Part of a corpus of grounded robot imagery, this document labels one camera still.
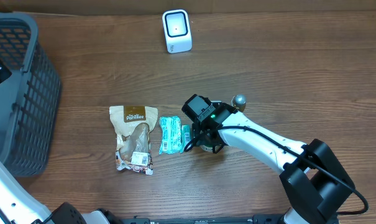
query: gray laundry basket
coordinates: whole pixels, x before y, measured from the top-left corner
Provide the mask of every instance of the gray laundry basket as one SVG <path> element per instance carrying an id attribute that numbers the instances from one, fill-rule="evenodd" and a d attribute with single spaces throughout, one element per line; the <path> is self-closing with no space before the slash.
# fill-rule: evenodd
<path id="1" fill-rule="evenodd" d="M 0 84 L 0 161 L 13 176 L 44 171 L 61 81 L 37 41 L 35 21 L 0 13 L 0 60 L 12 75 Z"/>

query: wooden table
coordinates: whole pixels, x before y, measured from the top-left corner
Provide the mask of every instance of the wooden table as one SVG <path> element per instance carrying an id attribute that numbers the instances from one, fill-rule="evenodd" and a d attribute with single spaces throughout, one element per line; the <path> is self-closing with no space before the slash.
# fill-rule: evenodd
<path id="1" fill-rule="evenodd" d="M 376 223 L 376 11 L 191 15 L 193 50 L 166 52 L 161 16 L 37 18 L 63 93 L 47 170 L 19 179 L 49 209 L 120 217 L 242 217 L 290 206 L 278 175 L 244 151 L 158 154 L 154 175 L 118 172 L 111 105 L 178 115 L 194 93 L 229 102 L 287 138 L 328 143 L 370 203 L 342 223 Z M 341 210 L 362 207 L 352 196 Z"/>

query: brown label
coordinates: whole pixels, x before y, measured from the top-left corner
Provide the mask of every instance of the brown label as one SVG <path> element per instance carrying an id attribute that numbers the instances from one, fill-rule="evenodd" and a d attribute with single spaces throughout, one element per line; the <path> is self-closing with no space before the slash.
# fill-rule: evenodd
<path id="1" fill-rule="evenodd" d="M 145 121 L 146 112 L 144 106 L 124 106 L 124 122 Z"/>

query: white arm segment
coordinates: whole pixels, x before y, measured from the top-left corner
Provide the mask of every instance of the white arm segment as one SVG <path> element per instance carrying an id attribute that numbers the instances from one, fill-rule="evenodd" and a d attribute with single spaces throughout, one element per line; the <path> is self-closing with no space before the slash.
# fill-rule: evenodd
<path id="1" fill-rule="evenodd" d="M 301 146 L 305 143 L 279 136 L 258 124 L 255 124 L 241 112 L 231 114 L 224 122 L 222 122 L 222 125 L 247 126 L 260 131 L 276 142 L 279 142 L 281 145 L 289 147 L 292 151 L 298 154 L 301 154 L 304 151 Z M 222 129 L 219 130 L 219 135 L 228 146 L 238 147 L 239 149 L 248 152 L 272 168 L 277 174 L 281 174 L 284 171 L 283 165 L 286 162 L 292 163 L 296 159 L 295 156 L 284 152 L 284 150 L 278 148 L 270 141 L 250 131 L 244 131 L 242 129 Z"/>
<path id="2" fill-rule="evenodd" d="M 44 221 L 50 210 L 28 194 L 0 162 L 0 209 L 11 222 L 31 224 L 36 219 Z"/>

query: barcode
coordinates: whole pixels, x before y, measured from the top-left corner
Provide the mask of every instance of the barcode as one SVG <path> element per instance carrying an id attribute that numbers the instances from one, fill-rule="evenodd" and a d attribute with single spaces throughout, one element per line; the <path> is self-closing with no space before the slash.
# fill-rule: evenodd
<path id="1" fill-rule="evenodd" d="M 147 165 L 148 164 L 148 157 L 144 156 L 142 158 L 142 164 Z"/>
<path id="2" fill-rule="evenodd" d="M 189 133 L 185 133 L 185 144 L 188 144 L 190 141 L 190 134 Z"/>

